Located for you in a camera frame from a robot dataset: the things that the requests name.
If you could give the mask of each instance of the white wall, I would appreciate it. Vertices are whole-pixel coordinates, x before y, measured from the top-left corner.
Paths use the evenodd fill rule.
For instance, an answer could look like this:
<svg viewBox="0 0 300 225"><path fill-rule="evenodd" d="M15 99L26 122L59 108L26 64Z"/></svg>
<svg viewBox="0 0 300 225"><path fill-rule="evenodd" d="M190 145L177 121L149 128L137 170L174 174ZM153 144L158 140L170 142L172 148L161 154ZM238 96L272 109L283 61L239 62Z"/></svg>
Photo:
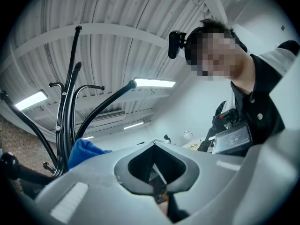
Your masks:
<svg viewBox="0 0 300 225"><path fill-rule="evenodd" d="M273 50L287 40L300 43L292 23L274 0L249 0L234 23L237 35L254 54Z"/></svg>
<svg viewBox="0 0 300 225"><path fill-rule="evenodd" d="M204 81L192 73L153 117L149 128L157 137L168 134L176 146L189 142L183 138L185 131L193 133L194 139L206 137L217 107L231 91L228 80Z"/></svg>
<svg viewBox="0 0 300 225"><path fill-rule="evenodd" d="M135 146L141 142L149 143L154 135L149 130L149 126L135 127L120 133L105 135L91 139L93 144L103 150L119 150L130 146Z"/></svg>

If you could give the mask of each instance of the brick wall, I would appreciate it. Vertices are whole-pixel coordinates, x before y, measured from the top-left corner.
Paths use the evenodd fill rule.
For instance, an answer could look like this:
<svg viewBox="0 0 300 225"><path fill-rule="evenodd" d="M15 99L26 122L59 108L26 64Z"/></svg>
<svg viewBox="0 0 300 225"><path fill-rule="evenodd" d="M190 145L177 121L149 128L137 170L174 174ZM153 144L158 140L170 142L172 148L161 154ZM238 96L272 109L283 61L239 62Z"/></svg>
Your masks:
<svg viewBox="0 0 300 225"><path fill-rule="evenodd" d="M56 144L49 142L56 154ZM0 148L4 152L13 153L19 162L36 172L51 176L52 173L43 168L43 163L48 162L52 167L53 163L37 136L34 136L0 115Z"/></svg>

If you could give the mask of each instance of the black shirt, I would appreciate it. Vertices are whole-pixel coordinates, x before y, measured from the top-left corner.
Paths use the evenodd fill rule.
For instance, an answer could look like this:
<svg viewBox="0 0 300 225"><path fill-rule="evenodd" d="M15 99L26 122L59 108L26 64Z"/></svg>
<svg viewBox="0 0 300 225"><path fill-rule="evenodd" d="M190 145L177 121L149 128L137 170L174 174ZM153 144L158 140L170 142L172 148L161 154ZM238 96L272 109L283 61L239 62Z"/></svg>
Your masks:
<svg viewBox="0 0 300 225"><path fill-rule="evenodd" d="M294 55L297 55L300 46L297 42L290 40L282 43L278 48L287 49ZM269 93L280 81L281 75L259 57L253 54L250 56L255 65L253 91L246 95L233 82L231 82L231 88L235 95L236 109L240 118L247 121L253 145L255 145L264 143L269 136L282 131L285 127L277 108L269 97ZM217 108L215 116L218 116L222 112L224 104L225 101ZM223 125L217 124L214 121L215 116L212 120L212 128L209 130L203 144L199 147L199 151L207 151L210 145L208 139L226 130Z"/></svg>

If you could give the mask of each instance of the blue fabric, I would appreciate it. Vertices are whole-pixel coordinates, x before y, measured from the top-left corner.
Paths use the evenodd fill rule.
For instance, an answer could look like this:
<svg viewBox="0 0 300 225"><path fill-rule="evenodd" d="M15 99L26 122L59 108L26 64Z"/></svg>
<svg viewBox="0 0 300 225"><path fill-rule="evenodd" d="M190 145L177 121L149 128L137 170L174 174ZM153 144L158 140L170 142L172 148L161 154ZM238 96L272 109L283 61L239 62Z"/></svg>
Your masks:
<svg viewBox="0 0 300 225"><path fill-rule="evenodd" d="M94 146L89 140L78 139L71 151L67 167L71 169L89 158L109 152Z"/></svg>

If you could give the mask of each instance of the linear light fixture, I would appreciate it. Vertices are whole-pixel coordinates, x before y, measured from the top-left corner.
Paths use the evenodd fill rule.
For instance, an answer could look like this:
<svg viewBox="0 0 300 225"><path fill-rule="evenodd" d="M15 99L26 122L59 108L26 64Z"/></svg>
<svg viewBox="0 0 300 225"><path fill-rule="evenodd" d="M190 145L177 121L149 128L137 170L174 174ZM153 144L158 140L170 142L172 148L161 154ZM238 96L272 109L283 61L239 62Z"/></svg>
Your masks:
<svg viewBox="0 0 300 225"><path fill-rule="evenodd" d="M86 140L86 139L91 139L91 138L94 138L93 136L90 136L90 137L83 137L82 139Z"/></svg>
<svg viewBox="0 0 300 225"><path fill-rule="evenodd" d="M162 87L162 88L171 88L174 86L175 82L158 80L158 79L143 79L135 78L137 87Z"/></svg>
<svg viewBox="0 0 300 225"><path fill-rule="evenodd" d="M124 130L125 130L125 129L128 129L128 128L133 128L133 127L135 127L135 126L139 126L139 125L141 125L141 124L143 124L143 123L144 123L144 122L140 122L140 123L131 125L131 126L129 126L129 127L125 127Z"/></svg>
<svg viewBox="0 0 300 225"><path fill-rule="evenodd" d="M33 94L32 96L24 99L23 101L17 103L15 106L17 107L17 109L19 109L20 111L30 107L36 103L39 103L41 101L44 101L47 99L47 95L43 92L43 91L39 91L35 94Z"/></svg>

